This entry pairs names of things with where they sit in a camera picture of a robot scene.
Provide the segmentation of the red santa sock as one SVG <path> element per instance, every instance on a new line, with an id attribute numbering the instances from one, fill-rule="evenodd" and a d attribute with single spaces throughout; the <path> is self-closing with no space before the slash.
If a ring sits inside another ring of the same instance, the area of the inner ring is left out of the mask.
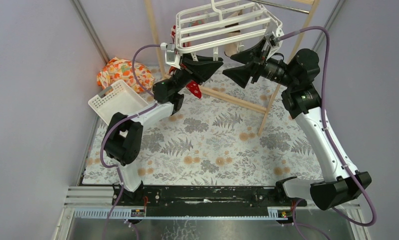
<path id="1" fill-rule="evenodd" d="M 183 64 L 183 60 L 184 60 L 184 55 L 182 53 L 180 53 L 178 46 L 177 46 L 177 37 L 176 37 L 176 26 L 173 25 L 171 28 L 171 32 L 170 32 L 170 37 L 172 40 L 172 46 L 174 47 L 174 64 L 170 64 L 170 69 L 168 71 L 170 76 L 173 76 L 176 74 L 176 71 L 178 70 L 183 70 L 184 69 L 184 64 Z"/>

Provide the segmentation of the white clip sock hanger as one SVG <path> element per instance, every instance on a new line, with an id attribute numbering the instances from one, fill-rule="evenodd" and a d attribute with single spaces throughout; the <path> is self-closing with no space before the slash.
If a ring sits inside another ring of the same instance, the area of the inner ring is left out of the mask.
<path id="1" fill-rule="evenodd" d="M 243 10 L 242 15 L 227 18 L 239 10 Z M 206 20 L 204 24 L 189 27 L 190 22 L 198 19 Z M 182 54 L 213 50 L 233 42 L 263 38 L 269 23 L 275 23 L 281 29 L 283 27 L 282 21 L 262 4 L 243 0 L 212 0 L 176 14 L 176 44 Z M 240 30 L 240 35 L 226 36 L 237 30 Z"/>

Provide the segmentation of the red patterned sock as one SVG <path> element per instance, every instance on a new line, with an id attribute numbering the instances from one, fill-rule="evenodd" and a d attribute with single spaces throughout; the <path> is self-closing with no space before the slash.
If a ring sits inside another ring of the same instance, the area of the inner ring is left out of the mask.
<path id="1" fill-rule="evenodd" d="M 187 85 L 186 88 L 198 99 L 202 98 L 202 92 L 200 90 L 199 85 L 194 81 L 190 81 Z"/>

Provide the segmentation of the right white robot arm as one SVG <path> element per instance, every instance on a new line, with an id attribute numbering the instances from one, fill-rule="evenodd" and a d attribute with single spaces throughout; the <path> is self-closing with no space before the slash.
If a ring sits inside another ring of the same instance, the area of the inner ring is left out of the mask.
<path id="1" fill-rule="evenodd" d="M 240 87 L 245 88 L 261 77 L 285 87 L 281 93 L 283 106 L 304 132 L 321 168 L 319 180 L 294 176 L 278 181 L 276 203 L 287 206 L 294 199 L 305 199 L 321 210 L 328 210 L 357 199 L 371 184 L 372 177 L 358 170 L 348 158 L 322 111 L 322 98 L 313 84 L 320 73 L 318 54 L 302 48 L 285 63 L 272 57 L 271 48 L 262 39 L 230 58 L 239 66 L 226 69 L 223 74 Z"/>

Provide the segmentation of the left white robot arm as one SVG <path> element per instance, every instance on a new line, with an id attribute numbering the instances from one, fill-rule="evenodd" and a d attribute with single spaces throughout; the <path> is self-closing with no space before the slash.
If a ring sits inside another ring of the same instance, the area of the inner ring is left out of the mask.
<path id="1" fill-rule="evenodd" d="M 101 150 L 113 159 L 121 187 L 125 190 L 123 199 L 128 204 L 138 205 L 143 198 L 139 187 L 143 184 L 138 174 L 136 159 L 141 152 L 144 130 L 160 120 L 177 113 L 184 101 L 180 92 L 190 83 L 200 86 L 223 65 L 223 58 L 198 56 L 194 60 L 184 54 L 173 74 L 152 86 L 154 103 L 133 113 L 115 113 L 108 125 L 101 143 Z"/>

